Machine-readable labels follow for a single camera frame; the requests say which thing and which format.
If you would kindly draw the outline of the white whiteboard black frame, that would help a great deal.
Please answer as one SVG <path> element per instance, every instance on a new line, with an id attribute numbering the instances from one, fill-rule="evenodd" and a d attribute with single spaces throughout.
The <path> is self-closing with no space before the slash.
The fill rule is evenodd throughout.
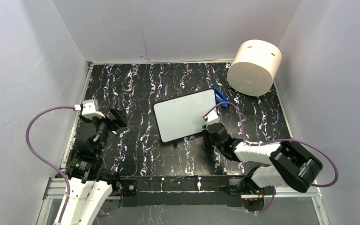
<path id="1" fill-rule="evenodd" d="M 163 143 L 195 135 L 203 130 L 204 114 L 216 105 L 213 89 L 161 101 L 153 105 Z"/>

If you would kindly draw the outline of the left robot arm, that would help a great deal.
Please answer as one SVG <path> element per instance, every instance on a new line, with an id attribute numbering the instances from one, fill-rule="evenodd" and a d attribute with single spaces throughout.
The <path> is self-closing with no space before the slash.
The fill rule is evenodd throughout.
<path id="1" fill-rule="evenodd" d="M 99 216 L 100 209 L 109 195 L 121 190 L 119 174 L 103 169 L 102 153 L 110 134 L 128 125 L 126 112 L 110 109 L 111 115 L 82 105 L 79 115 L 86 123 L 96 128 L 94 135 L 74 147 L 65 175 L 70 190 L 65 191 L 56 225 L 91 225 Z"/>

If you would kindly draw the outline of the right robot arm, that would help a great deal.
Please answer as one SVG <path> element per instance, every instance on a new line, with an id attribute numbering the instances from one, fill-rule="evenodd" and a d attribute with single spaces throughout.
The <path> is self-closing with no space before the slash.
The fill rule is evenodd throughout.
<path id="1" fill-rule="evenodd" d="M 231 195 L 258 194 L 266 187 L 290 187 L 305 193 L 323 169 L 321 161 L 300 143 L 287 139 L 275 143 L 247 143 L 231 137 L 221 123 L 204 125 L 204 140 L 228 160 L 256 162 L 244 178 L 230 181 Z"/>

